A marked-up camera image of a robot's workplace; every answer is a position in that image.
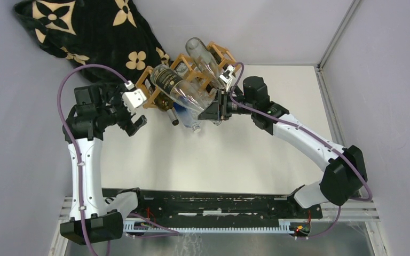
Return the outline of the dark green wine bottle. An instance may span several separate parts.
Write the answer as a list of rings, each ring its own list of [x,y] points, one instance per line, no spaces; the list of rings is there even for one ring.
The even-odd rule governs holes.
[[[177,126],[179,124],[177,115],[174,112],[174,102],[163,92],[160,92],[156,96],[152,104],[156,105],[160,111],[163,111],[168,115],[173,126]]]

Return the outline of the clear bottle with black label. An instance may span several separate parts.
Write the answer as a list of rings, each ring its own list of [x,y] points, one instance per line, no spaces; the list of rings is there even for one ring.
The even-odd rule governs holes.
[[[153,68],[150,80],[175,103],[198,114],[207,109],[214,100],[206,91],[198,89],[195,84],[186,81],[163,64]]]

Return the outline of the tall clear glass bottle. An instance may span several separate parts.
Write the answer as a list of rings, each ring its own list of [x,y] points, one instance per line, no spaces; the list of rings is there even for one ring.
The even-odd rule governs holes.
[[[223,90],[225,85],[219,80],[222,68],[219,67],[212,53],[207,50],[203,41],[192,37],[186,42],[185,49],[200,72],[211,80],[214,87]]]

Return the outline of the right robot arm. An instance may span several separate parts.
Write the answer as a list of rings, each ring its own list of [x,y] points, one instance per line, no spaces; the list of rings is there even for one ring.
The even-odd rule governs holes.
[[[302,217],[313,205],[329,202],[342,206],[350,199],[358,199],[358,190],[366,187],[368,180],[361,149],[355,145],[344,147],[311,131],[288,109],[270,99],[263,78],[250,76],[242,85],[242,89],[233,86],[228,92],[218,91],[198,118],[226,121],[233,114],[250,115],[259,129],[291,144],[323,171],[319,181],[293,192],[294,199],[287,203],[292,217]]]

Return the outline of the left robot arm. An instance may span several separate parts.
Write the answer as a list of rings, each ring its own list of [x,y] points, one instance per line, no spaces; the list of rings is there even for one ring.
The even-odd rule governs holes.
[[[119,193],[106,203],[101,185],[101,151],[104,131],[118,125],[128,136],[147,123],[144,115],[131,119],[147,100],[141,89],[126,86],[117,93],[114,104],[104,99],[105,90],[97,86],[74,90],[76,104],[65,119],[63,132],[72,161],[73,200],[69,219],[60,225],[61,236],[85,245],[122,237],[124,220],[131,214],[141,217],[146,202],[138,198],[137,189]]]

